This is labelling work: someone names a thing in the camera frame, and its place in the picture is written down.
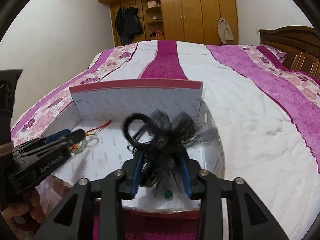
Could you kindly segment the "person's hand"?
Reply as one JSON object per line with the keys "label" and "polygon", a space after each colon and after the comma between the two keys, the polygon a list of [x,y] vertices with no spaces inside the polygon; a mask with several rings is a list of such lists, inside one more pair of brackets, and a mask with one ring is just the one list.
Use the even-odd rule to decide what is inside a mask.
{"label": "person's hand", "polygon": [[20,217],[28,211],[30,212],[31,217],[38,223],[43,223],[46,218],[41,207],[40,194],[37,189],[33,189],[32,193],[28,193],[26,200],[23,200],[21,203],[10,204],[2,211],[2,215],[11,230],[16,231],[17,226],[15,225],[13,218]]}

